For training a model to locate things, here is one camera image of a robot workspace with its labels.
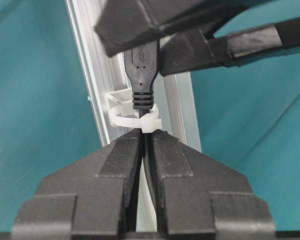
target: black cable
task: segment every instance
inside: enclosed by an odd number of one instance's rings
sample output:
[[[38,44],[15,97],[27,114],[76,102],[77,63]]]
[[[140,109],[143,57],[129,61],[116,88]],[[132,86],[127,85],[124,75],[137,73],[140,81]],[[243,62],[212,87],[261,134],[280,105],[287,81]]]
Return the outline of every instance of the black cable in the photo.
[[[148,110],[139,110],[139,118],[149,113]],[[156,190],[155,190],[155,180],[154,180],[154,169],[152,165],[152,156],[151,156],[151,133],[144,133],[142,135],[142,159],[143,159],[143,168],[145,173],[146,182],[149,188],[152,204],[154,209],[156,209]]]

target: teal background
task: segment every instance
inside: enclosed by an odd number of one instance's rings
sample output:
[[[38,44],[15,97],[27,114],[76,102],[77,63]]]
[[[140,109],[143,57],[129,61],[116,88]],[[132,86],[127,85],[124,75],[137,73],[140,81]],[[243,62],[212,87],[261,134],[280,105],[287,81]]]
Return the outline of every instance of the teal background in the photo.
[[[63,0],[0,0],[0,231],[40,179],[100,147]]]
[[[300,0],[277,0],[216,35],[298,16]],[[300,54],[191,76],[202,151],[248,177],[278,230],[300,230]]]

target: black plastic part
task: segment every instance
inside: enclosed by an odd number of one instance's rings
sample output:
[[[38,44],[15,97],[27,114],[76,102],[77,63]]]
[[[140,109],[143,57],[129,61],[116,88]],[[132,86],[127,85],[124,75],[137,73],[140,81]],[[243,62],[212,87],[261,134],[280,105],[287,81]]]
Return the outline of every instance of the black plastic part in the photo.
[[[166,132],[155,131],[152,142],[158,229],[173,239],[275,237],[267,204],[254,196],[245,176]],[[222,208],[225,201],[233,206]],[[238,231],[243,222],[244,231]]]
[[[133,108],[149,111],[154,105],[154,81],[159,72],[159,42],[124,53],[124,67],[133,91]]]
[[[117,239],[134,230],[141,136],[135,129],[45,177],[19,209],[12,239]]]
[[[207,34],[214,29],[217,28],[203,25],[176,34],[161,50],[161,75],[221,66],[240,67],[265,58],[300,53],[300,17],[216,39]]]
[[[245,176],[161,130],[148,142],[158,232],[135,232],[141,141],[134,129],[45,177],[21,206],[11,239],[300,239],[300,231],[275,232],[267,204]]]
[[[247,7],[220,0],[108,0],[94,30],[106,54],[113,56],[226,17],[234,8]]]

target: black usb plug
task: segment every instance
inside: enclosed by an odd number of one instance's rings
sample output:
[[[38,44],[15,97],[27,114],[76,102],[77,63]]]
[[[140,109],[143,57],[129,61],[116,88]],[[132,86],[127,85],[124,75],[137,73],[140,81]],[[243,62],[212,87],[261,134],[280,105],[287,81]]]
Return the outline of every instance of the black usb plug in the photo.
[[[124,53],[125,72],[133,92],[133,109],[144,115],[154,106],[154,80],[159,72],[159,42],[154,41]]]

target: white plastic clip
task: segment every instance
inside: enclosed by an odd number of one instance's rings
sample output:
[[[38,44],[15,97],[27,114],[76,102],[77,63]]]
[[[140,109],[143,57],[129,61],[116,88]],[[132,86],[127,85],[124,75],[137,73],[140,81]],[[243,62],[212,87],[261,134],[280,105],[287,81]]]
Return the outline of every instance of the white plastic clip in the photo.
[[[153,105],[150,113],[138,118],[137,111],[133,109],[132,94],[132,89],[127,88],[111,92],[107,95],[111,125],[113,127],[141,129],[144,134],[153,133],[157,129],[162,129],[161,119],[158,119],[159,111],[157,105]]]

